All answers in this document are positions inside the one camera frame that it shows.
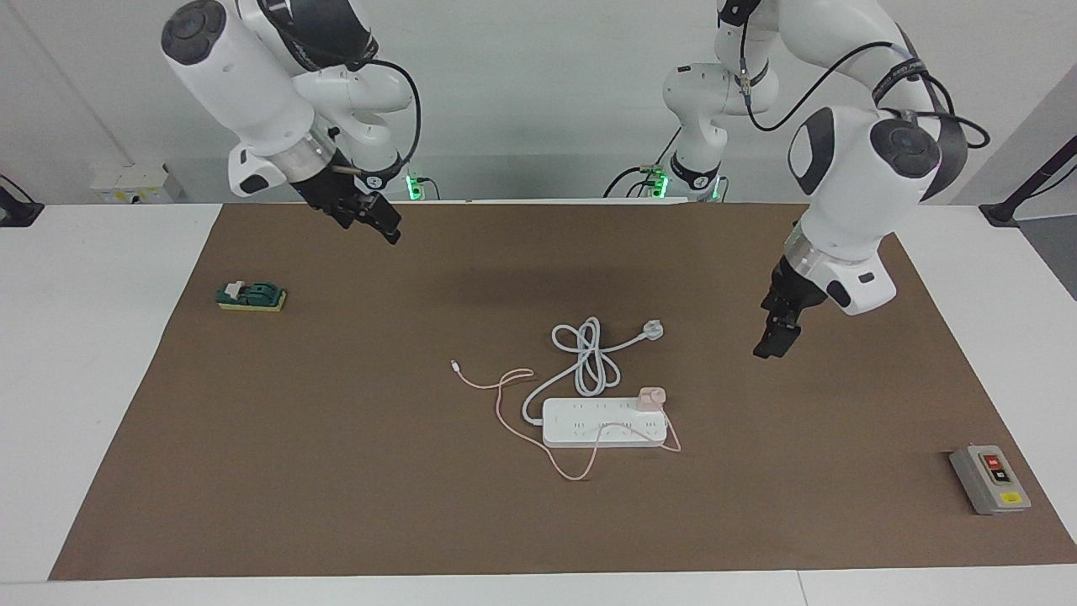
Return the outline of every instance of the plug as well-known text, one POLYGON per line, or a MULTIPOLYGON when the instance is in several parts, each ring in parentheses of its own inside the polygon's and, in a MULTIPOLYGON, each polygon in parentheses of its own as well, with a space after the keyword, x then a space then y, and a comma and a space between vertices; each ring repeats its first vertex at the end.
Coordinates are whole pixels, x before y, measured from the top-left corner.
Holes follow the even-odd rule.
POLYGON ((643 325, 643 336, 651 341, 658 341, 663 335, 666 335, 666 329, 662 328, 661 321, 648 321, 647 324, 643 325))
POLYGON ((661 387, 644 387, 640 390, 640 398, 635 401, 635 410, 640 412, 658 412, 666 406, 666 391, 661 387))

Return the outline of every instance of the gray switch box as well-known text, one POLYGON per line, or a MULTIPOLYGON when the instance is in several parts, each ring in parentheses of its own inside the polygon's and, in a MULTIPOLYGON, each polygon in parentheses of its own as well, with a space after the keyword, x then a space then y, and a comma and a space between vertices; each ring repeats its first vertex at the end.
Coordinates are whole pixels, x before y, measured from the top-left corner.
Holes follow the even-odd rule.
POLYGON ((966 447, 950 454, 950 465, 977 513, 994 516, 1032 507, 998 447, 966 447))

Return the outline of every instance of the pink charging cable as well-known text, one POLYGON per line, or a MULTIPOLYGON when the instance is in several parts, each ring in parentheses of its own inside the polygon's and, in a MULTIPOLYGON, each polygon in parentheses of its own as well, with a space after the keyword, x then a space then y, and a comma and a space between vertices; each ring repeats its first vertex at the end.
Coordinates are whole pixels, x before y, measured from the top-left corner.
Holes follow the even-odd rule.
MULTIPOLYGON (((505 393, 505 387, 507 387, 509 384, 512 384, 515 381, 521 381, 523 379, 531 379, 532 377, 535 376, 535 374, 534 374, 533 370, 526 369, 526 368, 513 369, 513 370, 506 372, 505 375, 501 376, 501 379, 498 380, 498 383, 494 383, 493 385, 477 385, 475 383, 472 383, 471 381, 467 380, 467 378, 465 378, 463 376, 462 372, 460 372, 460 365, 457 364, 456 361, 452 361, 452 372, 457 374, 457 377, 460 378, 460 381, 463 381, 466 385, 468 385, 471 387, 474 387, 475 390, 484 390, 484 391, 496 390, 498 391, 498 399, 493 404, 493 412, 494 412, 494 414, 498 415, 498 421, 501 422, 501 426, 504 427, 505 429, 507 429, 510 434, 513 434, 517 438, 519 438, 521 440, 524 440, 527 442, 530 442, 530 443, 538 447, 540 449, 542 449, 543 452, 546 453, 546 456, 549 457, 549 462, 554 465, 554 469, 557 470, 557 473, 561 475, 561 478, 564 478, 565 480, 568 480, 570 482, 578 482, 578 481, 583 480, 584 478, 586 478, 587 475, 591 473, 591 467, 595 466, 595 457, 597 457, 598 454, 599 454, 599 440, 602 439, 602 433, 605 432, 605 429, 607 427, 615 427, 615 426, 616 427, 624 427, 625 429, 628 429, 632 434, 635 434, 637 436, 640 436, 641 438, 643 438, 643 439, 645 439, 647 441, 653 442, 653 440, 651 440, 651 438, 648 438, 646 435, 641 434, 640 432, 637 432, 635 429, 633 429, 633 428, 631 428, 631 427, 629 427, 629 426, 627 426, 625 424, 621 424, 621 423, 603 423, 602 426, 599 427, 598 435, 595 437, 595 447, 591 448, 591 459, 587 462, 587 467, 584 469, 584 473, 581 474, 579 476, 570 476, 569 474, 565 474, 565 471, 563 469, 561 469, 560 465, 557 464, 557 460, 554 459, 554 452, 550 451, 549 448, 546 447, 546 445, 543 445, 542 442, 540 442, 540 441, 537 441, 535 439, 528 438, 523 434, 520 434, 516 429, 513 429, 512 426, 509 426, 508 423, 505 422, 505 418, 501 415, 501 401, 502 401, 502 398, 503 398, 504 393, 505 393)), ((679 453, 679 452, 681 452, 681 439, 677 438, 677 436, 676 436, 676 429, 673 429, 673 422, 670 421, 670 418, 666 415, 666 411, 662 411, 662 417, 666 418, 666 424, 670 428, 670 435, 673 437, 673 443, 675 446, 674 447, 667 447, 665 443, 662 443, 662 445, 659 445, 659 448, 661 448, 662 450, 669 451, 671 453, 679 453)))

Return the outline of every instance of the wall outlet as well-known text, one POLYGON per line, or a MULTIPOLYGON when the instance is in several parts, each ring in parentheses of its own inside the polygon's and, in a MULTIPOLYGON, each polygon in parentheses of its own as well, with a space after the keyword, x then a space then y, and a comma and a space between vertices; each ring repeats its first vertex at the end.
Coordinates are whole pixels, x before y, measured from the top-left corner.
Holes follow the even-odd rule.
POLYGON ((180 182, 162 166, 139 165, 95 170, 89 188, 102 203, 173 203, 180 182))

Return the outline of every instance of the power strip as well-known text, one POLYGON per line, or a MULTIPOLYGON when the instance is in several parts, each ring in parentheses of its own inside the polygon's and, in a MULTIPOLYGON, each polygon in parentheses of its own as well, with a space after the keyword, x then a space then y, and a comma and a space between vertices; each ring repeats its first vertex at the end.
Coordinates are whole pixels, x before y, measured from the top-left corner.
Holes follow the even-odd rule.
POLYGON ((551 449, 656 448, 666 442, 666 414, 641 412, 639 398, 549 398, 542 405, 542 441, 551 449), (599 429, 606 427, 599 437, 599 429), (628 426, 646 436, 629 432, 628 426))

